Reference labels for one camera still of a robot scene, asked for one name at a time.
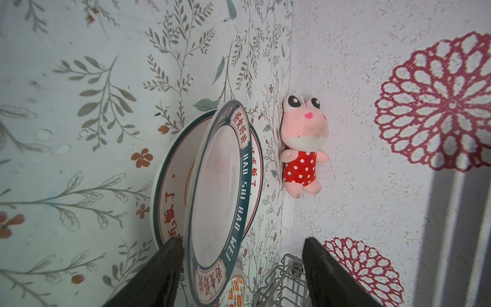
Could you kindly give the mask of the round white plate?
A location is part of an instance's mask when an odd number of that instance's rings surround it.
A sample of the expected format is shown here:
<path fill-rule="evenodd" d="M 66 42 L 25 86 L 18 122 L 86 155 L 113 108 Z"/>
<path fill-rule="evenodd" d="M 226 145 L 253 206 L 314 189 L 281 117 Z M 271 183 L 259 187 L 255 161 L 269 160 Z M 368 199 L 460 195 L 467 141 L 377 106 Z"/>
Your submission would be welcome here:
<path fill-rule="evenodd" d="M 239 101 L 214 113 L 193 166 L 185 218 L 184 271 L 196 306 L 214 306 L 236 266 L 251 195 L 252 135 Z"/>
<path fill-rule="evenodd" d="M 174 139 L 166 157 L 162 160 L 152 188 L 152 235 L 157 247 L 163 246 L 171 237 L 184 235 L 187 190 L 198 155 L 215 111 L 207 111 L 186 125 Z M 243 236 L 253 225 L 260 206 L 263 189 L 263 154 L 258 133 L 251 128 L 253 140 L 253 177 L 249 199 L 248 216 Z"/>

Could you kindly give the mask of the pink plush toy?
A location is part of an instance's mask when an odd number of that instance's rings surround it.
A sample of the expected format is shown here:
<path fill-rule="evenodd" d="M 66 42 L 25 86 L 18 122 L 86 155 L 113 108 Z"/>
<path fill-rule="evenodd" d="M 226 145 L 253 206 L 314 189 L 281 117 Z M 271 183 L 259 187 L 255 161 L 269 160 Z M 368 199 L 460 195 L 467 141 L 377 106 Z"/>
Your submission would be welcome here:
<path fill-rule="evenodd" d="M 287 96 L 283 101 L 280 136 L 286 146 L 280 154 L 286 192 L 295 199 L 304 193 L 318 194 L 322 185 L 317 179 L 317 164 L 329 160 L 322 150 L 329 127 L 320 101 Z"/>

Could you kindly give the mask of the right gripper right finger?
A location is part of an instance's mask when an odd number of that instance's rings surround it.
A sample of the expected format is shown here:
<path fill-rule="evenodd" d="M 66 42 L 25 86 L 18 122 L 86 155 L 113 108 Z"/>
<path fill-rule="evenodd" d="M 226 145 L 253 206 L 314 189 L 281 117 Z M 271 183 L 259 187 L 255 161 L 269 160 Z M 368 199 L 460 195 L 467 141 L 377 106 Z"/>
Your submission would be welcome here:
<path fill-rule="evenodd" d="M 302 260 L 313 307 L 380 307 L 314 237 L 304 241 Z"/>

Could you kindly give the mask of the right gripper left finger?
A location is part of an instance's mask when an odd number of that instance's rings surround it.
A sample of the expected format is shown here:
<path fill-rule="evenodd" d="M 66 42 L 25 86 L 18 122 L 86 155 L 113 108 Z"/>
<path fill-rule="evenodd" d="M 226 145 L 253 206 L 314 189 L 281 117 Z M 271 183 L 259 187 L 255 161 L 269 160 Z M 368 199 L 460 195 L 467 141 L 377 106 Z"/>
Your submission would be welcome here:
<path fill-rule="evenodd" d="M 184 259 L 183 241 L 169 239 L 129 284 L 105 306 L 167 307 L 175 304 Z"/>

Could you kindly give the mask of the tape roll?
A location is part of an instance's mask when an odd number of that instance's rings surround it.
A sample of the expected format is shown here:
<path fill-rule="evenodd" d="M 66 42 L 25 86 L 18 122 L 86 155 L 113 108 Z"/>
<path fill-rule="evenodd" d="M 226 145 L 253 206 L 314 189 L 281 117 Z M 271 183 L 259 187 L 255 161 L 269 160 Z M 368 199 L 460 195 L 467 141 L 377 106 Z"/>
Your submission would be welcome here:
<path fill-rule="evenodd" d="M 247 280 L 244 271 L 235 269 L 227 282 L 221 297 L 214 306 L 242 307 L 246 294 Z"/>

